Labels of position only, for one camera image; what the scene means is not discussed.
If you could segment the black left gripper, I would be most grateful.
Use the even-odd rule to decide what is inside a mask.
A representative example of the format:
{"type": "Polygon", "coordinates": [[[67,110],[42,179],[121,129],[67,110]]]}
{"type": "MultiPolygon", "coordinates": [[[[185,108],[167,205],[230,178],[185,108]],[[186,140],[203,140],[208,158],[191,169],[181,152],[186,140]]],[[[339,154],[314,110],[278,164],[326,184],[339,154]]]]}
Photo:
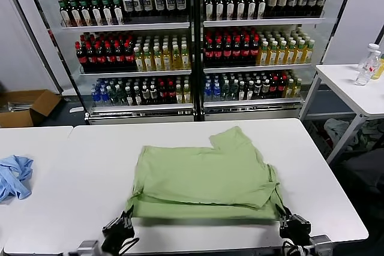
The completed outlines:
{"type": "Polygon", "coordinates": [[[115,219],[103,228],[103,252],[127,252],[136,244],[135,232],[132,225],[134,206],[122,211],[121,217],[115,219]]]}

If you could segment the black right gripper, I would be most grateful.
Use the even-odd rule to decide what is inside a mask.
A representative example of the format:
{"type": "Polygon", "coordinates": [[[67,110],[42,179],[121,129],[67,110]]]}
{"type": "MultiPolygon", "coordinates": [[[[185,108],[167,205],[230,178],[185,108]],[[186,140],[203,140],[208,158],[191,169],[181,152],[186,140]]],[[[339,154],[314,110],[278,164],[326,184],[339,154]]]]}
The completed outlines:
{"type": "Polygon", "coordinates": [[[311,223],[297,214],[292,215],[288,207],[281,208],[277,204],[275,207],[279,214],[280,237],[294,244],[310,244],[311,223]]]}

